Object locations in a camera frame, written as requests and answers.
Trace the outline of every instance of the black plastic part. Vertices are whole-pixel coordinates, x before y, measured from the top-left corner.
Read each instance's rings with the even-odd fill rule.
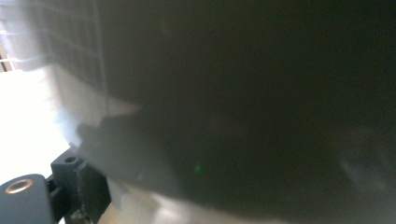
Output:
[[[78,198],[76,170],[81,163],[82,160],[69,149],[50,164],[56,186],[64,187],[72,201]]]
[[[111,202],[106,179],[83,162],[78,167],[77,183],[85,219],[97,223]]]
[[[47,178],[50,203],[55,220],[59,222],[64,214],[70,209],[70,202],[63,187],[57,187],[53,175]]]
[[[67,195],[65,206],[58,202],[55,205],[68,224],[97,223],[111,202],[107,182],[73,150],[67,150],[51,164],[54,185]]]
[[[32,180],[33,185],[20,192],[6,193],[7,186],[23,179]],[[0,222],[2,224],[54,223],[50,195],[44,176],[24,175],[8,181],[0,189]]]
[[[25,175],[1,186],[0,223],[53,224],[62,217],[67,224],[97,223],[110,204],[106,179],[67,150],[51,164],[53,175]],[[25,190],[10,193],[7,187]]]

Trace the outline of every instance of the black bracket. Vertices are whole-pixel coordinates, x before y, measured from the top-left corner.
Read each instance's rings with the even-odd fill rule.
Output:
[[[97,223],[110,204],[106,179],[69,148],[51,164],[52,175],[24,175],[0,191],[1,223]]]

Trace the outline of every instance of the screw hole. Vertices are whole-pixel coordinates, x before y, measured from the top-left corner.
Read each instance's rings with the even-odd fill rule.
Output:
[[[5,192],[7,194],[13,194],[13,193],[18,193],[23,190],[29,189],[33,185],[33,179],[22,179],[18,180],[6,188]]]
[[[65,162],[73,162],[76,160],[76,157],[69,157],[66,160],[64,160]]]

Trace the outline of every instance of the white surface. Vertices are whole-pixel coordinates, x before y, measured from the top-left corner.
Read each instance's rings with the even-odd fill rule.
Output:
[[[0,73],[0,184],[20,175],[47,177],[50,163],[68,149],[47,72]]]

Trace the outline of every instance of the green light spot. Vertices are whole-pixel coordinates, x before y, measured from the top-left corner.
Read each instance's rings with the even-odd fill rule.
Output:
[[[194,172],[196,175],[200,175],[204,171],[204,166],[201,163],[197,163],[194,167]]]

